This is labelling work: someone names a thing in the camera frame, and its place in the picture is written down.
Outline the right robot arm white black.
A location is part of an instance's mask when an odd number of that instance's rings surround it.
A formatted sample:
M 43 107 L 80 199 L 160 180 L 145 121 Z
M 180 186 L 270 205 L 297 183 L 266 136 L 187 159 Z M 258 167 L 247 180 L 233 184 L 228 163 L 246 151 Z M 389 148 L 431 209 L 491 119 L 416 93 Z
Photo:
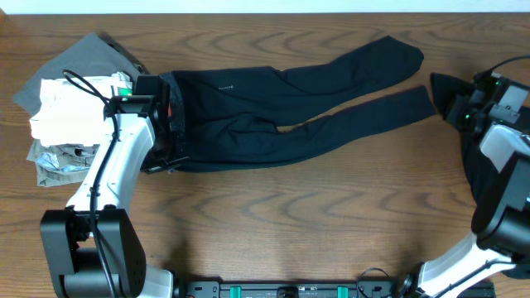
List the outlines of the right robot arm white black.
M 461 135 L 477 207 L 471 231 L 407 275 L 396 297 L 492 297 L 486 278 L 529 276 L 529 109 L 524 96 L 435 91 L 443 118 Z

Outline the black leggings with red waistband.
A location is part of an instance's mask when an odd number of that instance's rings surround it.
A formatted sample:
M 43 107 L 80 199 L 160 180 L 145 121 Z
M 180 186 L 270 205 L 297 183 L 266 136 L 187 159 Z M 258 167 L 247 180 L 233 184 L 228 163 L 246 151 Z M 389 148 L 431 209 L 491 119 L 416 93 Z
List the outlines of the black leggings with red waistband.
M 424 86 L 347 106 L 409 79 L 423 60 L 418 48 L 386 36 L 323 65 L 175 70 L 170 83 L 185 117 L 181 170 L 290 165 L 429 118 L 435 110 Z

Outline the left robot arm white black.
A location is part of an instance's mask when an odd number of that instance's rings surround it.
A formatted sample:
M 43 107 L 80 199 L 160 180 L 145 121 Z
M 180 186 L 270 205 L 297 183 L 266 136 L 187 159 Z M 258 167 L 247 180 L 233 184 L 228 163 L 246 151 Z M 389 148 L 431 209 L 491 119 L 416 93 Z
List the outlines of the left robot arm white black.
M 104 116 L 109 129 L 84 182 L 41 219 L 53 289 L 59 297 L 175 297 L 173 273 L 147 265 L 128 217 L 145 157 L 166 145 L 170 101 L 113 97 Z

